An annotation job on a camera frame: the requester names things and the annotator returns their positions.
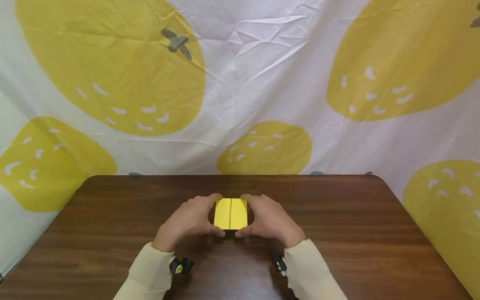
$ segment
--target yellow fruit print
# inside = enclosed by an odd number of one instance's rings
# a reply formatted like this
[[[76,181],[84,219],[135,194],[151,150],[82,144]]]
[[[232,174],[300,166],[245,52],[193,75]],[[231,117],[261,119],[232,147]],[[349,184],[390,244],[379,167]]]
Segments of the yellow fruit print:
[[[0,157],[0,184],[25,210],[60,210],[83,181],[117,172],[96,142],[50,117],[29,121]]]
[[[204,59],[164,0],[16,0],[37,62],[78,108],[111,128],[170,134],[197,116]]]
[[[480,76],[479,0],[372,0],[336,53],[327,101],[354,121],[438,107]]]
[[[310,136],[300,127],[278,122],[258,123],[218,158],[222,174],[299,174],[312,154]]]
[[[480,163],[449,160],[417,171],[403,205],[458,279],[480,299]]]

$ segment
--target white spot pattern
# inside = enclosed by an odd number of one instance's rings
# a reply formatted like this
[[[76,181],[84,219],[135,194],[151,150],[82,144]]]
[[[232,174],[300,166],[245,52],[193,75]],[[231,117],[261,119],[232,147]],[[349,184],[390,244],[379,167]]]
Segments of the white spot pattern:
[[[104,96],[108,96],[108,93],[102,90],[96,83],[92,83],[92,87],[99,93]]]
[[[22,164],[22,162],[20,162],[20,161],[16,161],[14,163],[11,163],[11,164],[7,165],[5,167],[5,169],[3,169],[3,173],[5,173],[5,175],[11,175],[12,174],[12,169],[16,166],[21,165],[21,164]]]
[[[468,187],[464,186],[463,188],[460,189],[460,194],[461,195],[468,195],[470,197],[473,197],[472,190],[469,189]]]
[[[432,179],[428,182],[428,188],[431,190],[435,184],[438,184],[438,180],[437,179]]]
[[[380,109],[380,107],[375,106],[375,109],[373,110],[377,115],[384,114],[387,110],[386,109]]]
[[[38,149],[38,150],[35,152],[35,158],[41,158],[41,157],[42,157],[42,153],[43,153],[43,149]]]
[[[397,99],[396,102],[397,102],[398,104],[405,103],[405,102],[409,101],[410,99],[412,99],[412,97],[413,97],[414,95],[415,95],[415,94],[407,95],[407,96],[405,96],[405,97],[403,97],[403,98]]]
[[[35,188],[34,186],[26,183],[25,180],[23,180],[23,179],[20,180],[18,183],[19,183],[21,186],[23,186],[23,187],[25,187],[25,188],[28,188],[28,189],[33,189],[33,188]]]
[[[80,96],[83,97],[83,99],[88,100],[87,95],[85,95],[85,93],[79,87],[75,87],[75,90],[77,90],[77,93],[79,93]]]
[[[155,106],[150,108],[142,107],[142,111],[147,114],[153,114],[156,111],[156,107]]]
[[[444,190],[439,190],[438,193],[437,193],[437,196],[439,196],[439,197],[440,197],[440,196],[445,196],[445,197],[446,197],[446,196],[448,196],[448,194],[447,194],[447,192],[444,191]]]
[[[31,180],[36,180],[36,174],[38,173],[38,170],[32,170],[30,172],[30,179]]]
[[[166,113],[165,115],[163,115],[163,117],[161,118],[157,118],[156,121],[158,123],[165,123],[166,121],[168,121],[168,118],[170,117],[170,114],[169,113]]]
[[[119,115],[125,115],[127,113],[126,110],[120,108],[113,108],[113,111],[115,111]]]
[[[143,126],[139,122],[137,122],[137,127],[140,128],[141,130],[145,130],[145,131],[152,131],[153,130],[153,127]]]
[[[377,79],[377,77],[375,77],[375,75],[373,74],[372,67],[367,67],[367,69],[365,70],[365,76],[367,76],[367,78],[370,80]]]
[[[454,177],[455,177],[455,173],[453,172],[452,169],[449,169],[449,168],[443,169],[443,170],[442,170],[442,173],[443,173],[443,174],[448,174],[448,175],[450,176],[450,178],[454,178]]]
[[[378,96],[378,93],[375,93],[375,94],[367,93],[367,100],[368,101],[374,100],[375,98],[377,98],[377,96]]]
[[[396,87],[394,87],[393,90],[392,90],[392,93],[394,93],[394,94],[400,94],[401,92],[405,91],[406,89],[407,89],[406,86],[403,86],[403,87],[401,87],[401,88],[396,88]]]

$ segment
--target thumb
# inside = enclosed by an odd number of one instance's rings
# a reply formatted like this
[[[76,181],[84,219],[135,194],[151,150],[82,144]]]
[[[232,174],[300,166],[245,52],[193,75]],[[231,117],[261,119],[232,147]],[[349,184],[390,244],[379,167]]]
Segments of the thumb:
[[[220,227],[210,224],[210,232],[218,237],[224,237],[225,231],[223,231]]]
[[[247,227],[239,229],[239,230],[237,230],[237,232],[235,232],[235,236],[237,238],[245,238],[245,237],[250,236],[252,234],[253,234],[253,224],[250,224]]]

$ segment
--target finger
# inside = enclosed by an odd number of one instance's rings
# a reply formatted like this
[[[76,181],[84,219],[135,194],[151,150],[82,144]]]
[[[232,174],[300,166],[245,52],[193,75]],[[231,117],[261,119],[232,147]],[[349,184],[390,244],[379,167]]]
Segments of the finger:
[[[223,231],[220,227],[217,227],[211,224],[210,224],[210,233],[221,238],[225,236],[225,231]]]
[[[250,235],[253,235],[253,224],[248,225],[247,227],[239,229],[237,230],[237,232],[235,232],[235,236],[237,238],[245,238]]]
[[[223,196],[219,193],[213,193],[210,196],[206,197],[208,207],[212,207],[217,200],[222,199],[222,198],[223,198]]]
[[[260,198],[258,196],[253,196],[250,194],[243,194],[240,196],[241,199],[247,200],[248,204],[250,204],[250,207],[252,208],[252,211],[255,213],[255,208],[260,201]]]

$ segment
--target wood grain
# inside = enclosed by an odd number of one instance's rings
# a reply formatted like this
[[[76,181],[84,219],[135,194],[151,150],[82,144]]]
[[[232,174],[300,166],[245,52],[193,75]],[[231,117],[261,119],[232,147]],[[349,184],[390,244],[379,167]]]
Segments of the wood grain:
[[[267,194],[305,230],[350,300],[471,299],[376,176],[98,176],[77,191],[0,288],[2,300],[109,300],[184,201]],[[294,299],[272,240],[191,238],[196,262],[166,299]]]

